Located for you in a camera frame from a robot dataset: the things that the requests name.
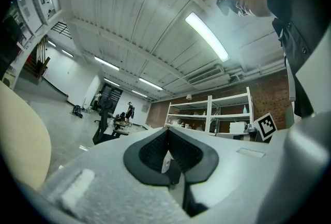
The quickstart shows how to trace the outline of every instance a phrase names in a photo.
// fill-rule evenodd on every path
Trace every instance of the staircase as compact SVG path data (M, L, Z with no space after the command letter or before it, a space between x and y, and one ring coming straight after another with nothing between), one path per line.
M25 73L27 73L24 75L28 77L30 81L33 80L34 83L39 83L41 77L47 70L47 63L50 58L46 58L46 43L47 35L36 45L23 66Z

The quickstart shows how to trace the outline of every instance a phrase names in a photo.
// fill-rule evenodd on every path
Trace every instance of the air conditioning unit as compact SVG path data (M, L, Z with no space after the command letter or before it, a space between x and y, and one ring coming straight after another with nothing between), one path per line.
M229 80L230 80L230 75L225 73L221 76L217 76L215 78L211 78L209 80L199 82L194 86L199 90L212 89L229 84Z
M221 67L221 65L215 65L213 68L210 68L208 70L205 70L192 78L188 80L190 84L198 84L210 79L213 79L219 75L224 74L224 69Z

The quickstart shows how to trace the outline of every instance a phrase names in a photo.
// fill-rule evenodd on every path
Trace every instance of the black bag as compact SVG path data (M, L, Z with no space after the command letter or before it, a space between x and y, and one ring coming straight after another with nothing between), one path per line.
M78 116L80 118L83 118L83 115L81 114L81 107L80 106L74 106L72 108L72 114L75 116Z

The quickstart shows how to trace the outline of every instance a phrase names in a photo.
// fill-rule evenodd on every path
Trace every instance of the sticker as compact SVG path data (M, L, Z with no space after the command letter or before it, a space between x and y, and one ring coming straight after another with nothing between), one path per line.
M263 141L270 138L273 133L277 131L277 127L270 113L255 120L253 126L260 132Z
M238 153L241 153L241 154L244 154L244 155L247 155L247 156L251 156L251 157L254 157L254 158L259 158L259 159L262 159L263 156L265 155L264 152L259 152L259 151L255 151L255 150L250 150L248 148L240 148L237 150Z

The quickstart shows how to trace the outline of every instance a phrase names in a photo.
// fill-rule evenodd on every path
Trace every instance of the black jacket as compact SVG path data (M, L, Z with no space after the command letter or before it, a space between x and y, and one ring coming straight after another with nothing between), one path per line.
M126 112L125 118L133 118L133 117L134 117L134 107L130 105L128 111Z
M267 0L277 17L273 27L279 37L294 76L296 115L313 112L309 99L295 74L306 62L323 37L329 16L321 0Z

